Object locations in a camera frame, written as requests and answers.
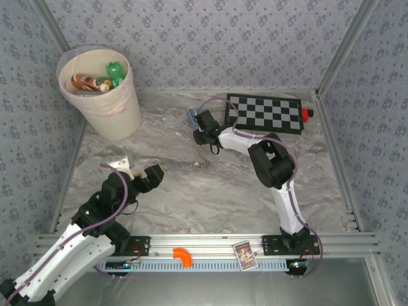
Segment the clear bottle blue label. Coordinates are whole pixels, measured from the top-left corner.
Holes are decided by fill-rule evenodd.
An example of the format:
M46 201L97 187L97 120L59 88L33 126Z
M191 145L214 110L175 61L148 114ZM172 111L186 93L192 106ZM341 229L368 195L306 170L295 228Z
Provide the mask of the clear bottle blue label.
M190 107L187 109L187 119L189 121L190 126L192 127L193 131L199 129L199 125L196 119L196 115L198 114L198 109Z

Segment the brown plastic bottle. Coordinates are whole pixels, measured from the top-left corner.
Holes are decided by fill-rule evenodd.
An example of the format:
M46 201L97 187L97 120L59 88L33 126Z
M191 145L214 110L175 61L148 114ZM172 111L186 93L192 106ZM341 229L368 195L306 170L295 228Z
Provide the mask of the brown plastic bottle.
M110 86L106 83L99 82L95 78L81 73L74 74L71 77L71 84L73 87L80 89L82 91L92 91L92 92L108 92Z

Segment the beige waste bin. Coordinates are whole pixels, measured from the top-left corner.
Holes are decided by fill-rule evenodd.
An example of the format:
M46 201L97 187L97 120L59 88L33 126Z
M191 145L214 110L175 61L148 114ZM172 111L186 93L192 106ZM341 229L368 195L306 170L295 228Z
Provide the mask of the beige waste bin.
M95 96L79 95L71 82L77 73L94 79L108 78L106 67L119 63L125 77L119 86ZM86 118L96 132L110 140L123 139L140 126L142 116L136 96L133 70L120 52L98 45L74 48L63 53L56 77L64 98Z

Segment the black grey checkerboard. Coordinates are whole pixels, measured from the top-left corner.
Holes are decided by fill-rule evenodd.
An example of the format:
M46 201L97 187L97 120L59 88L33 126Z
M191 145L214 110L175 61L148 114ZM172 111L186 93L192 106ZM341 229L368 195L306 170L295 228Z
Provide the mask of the black grey checkerboard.
M228 94L225 124L237 129L299 135L304 130L299 99Z

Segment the small circuit board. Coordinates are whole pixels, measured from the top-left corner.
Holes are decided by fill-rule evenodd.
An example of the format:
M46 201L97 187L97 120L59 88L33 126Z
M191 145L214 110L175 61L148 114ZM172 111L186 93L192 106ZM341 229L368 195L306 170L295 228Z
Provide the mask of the small circuit board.
M114 277L124 277L132 269L140 265L140 260L127 259L124 261L107 261L105 264L105 272Z
M286 266L288 271L286 271L286 274L291 277L303 277L311 263L311 261L306 259L287 259Z

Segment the printed picture card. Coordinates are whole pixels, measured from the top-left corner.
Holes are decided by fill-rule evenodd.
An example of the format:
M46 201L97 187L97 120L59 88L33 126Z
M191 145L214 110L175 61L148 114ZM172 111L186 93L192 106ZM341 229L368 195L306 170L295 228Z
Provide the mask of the printed picture card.
M233 250L242 272L258 267L255 254L252 251L252 247L249 241L244 241L233 245Z

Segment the steel lower shelf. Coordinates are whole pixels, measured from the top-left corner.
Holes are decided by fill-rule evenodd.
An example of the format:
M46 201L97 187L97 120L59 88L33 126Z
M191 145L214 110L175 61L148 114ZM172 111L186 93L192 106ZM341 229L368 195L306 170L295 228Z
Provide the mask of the steel lower shelf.
M363 259L326 259L317 272L134 273L111 280L85 274L57 306L394 306L372 283Z

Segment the aluminium back rail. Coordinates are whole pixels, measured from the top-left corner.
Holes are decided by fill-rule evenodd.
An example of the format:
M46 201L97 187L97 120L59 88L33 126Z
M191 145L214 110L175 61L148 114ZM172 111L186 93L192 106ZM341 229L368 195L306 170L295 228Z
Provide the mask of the aluminium back rail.
M224 94L224 93L242 93L242 94L288 94L288 95L315 95L315 89L137 89L138 94Z

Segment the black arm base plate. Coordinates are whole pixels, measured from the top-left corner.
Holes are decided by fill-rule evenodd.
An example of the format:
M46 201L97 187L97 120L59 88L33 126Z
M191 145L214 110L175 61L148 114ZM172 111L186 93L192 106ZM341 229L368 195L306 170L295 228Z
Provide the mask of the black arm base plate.
M144 257L149 255L150 236L131 236L128 251L134 257Z
M283 235L264 235L261 239L265 256L300 256L304 250L312 255L320 255L320 246L315 235L309 235L300 240Z

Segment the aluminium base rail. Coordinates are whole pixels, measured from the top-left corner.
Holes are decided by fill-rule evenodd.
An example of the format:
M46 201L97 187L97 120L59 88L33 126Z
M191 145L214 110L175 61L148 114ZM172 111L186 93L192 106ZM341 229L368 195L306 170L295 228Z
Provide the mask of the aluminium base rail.
M318 259L325 258L369 258L381 255L377 239L373 233L321 233L317 238L320 246L320 255L309 254L304 250L300 256L265 256L261 245L262 236L267 234L175 234L149 235L150 259L171 259L174 248L186 249L193 259L233 259L235 252L233 245L249 241L255 256L259 259L273 257L280 259L295 259L300 256ZM127 250L111 254L112 257L134 258Z

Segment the aluminium frame post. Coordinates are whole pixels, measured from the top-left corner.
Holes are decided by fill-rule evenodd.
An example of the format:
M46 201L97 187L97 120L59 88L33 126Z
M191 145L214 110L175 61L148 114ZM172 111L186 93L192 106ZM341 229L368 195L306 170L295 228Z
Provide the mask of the aluminium frame post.
M30 2L40 16L41 21L43 22L48 33L51 35L59 51L62 54L69 51L71 47L46 1L30 0Z
M380 0L361 0L356 13L351 19L343 38L318 83L316 95L319 99L323 98L327 93L379 2Z

